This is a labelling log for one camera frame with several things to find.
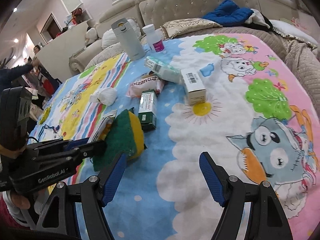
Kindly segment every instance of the silver screw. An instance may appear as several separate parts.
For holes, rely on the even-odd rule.
[[[232,182],[238,181],[238,178],[237,178],[235,175],[229,176],[229,179],[230,179],[230,181],[232,181]]]
[[[89,181],[90,182],[96,182],[98,180],[98,177],[97,176],[91,176],[90,178],[89,178]]]
[[[262,182],[262,185],[265,187],[270,187],[270,183],[266,180]]]
[[[59,182],[58,184],[57,184],[57,188],[63,188],[64,187],[64,183],[63,182]]]

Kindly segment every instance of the white box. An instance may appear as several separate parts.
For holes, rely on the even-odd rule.
[[[181,76],[189,105],[193,106],[198,103],[204,103],[206,100],[206,90],[195,68],[182,69]]]

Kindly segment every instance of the colorful bed sheet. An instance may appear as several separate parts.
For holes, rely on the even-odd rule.
[[[222,208],[200,171],[203,151],[244,182],[268,180],[293,238],[308,239],[320,221],[320,124],[300,83],[265,43],[249,34],[192,36],[164,45],[165,51],[146,56],[178,69],[196,68],[207,99],[189,106],[181,85],[165,85],[158,97],[157,129],[145,133],[148,149],[128,162],[113,201],[104,208],[115,239],[211,239]],[[67,80],[49,102],[48,119],[32,136],[85,138],[109,111],[135,107],[137,112],[139,99],[125,94],[149,71],[143,60],[130,62],[121,54]],[[102,87],[118,91],[108,108],[88,102]],[[93,174],[86,159],[67,182]],[[246,203],[238,239],[244,238],[249,210]],[[81,205],[77,213],[82,238],[88,239]]]

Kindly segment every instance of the crumpled white tissue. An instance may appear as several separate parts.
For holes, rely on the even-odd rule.
[[[89,101],[92,103],[102,103],[111,106],[117,98],[117,90],[115,88],[100,88],[90,95]]]

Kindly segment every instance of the white bottle cap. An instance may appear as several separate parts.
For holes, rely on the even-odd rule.
[[[147,26],[142,27],[142,30],[145,34],[155,31],[155,26],[153,24],[149,24]]]

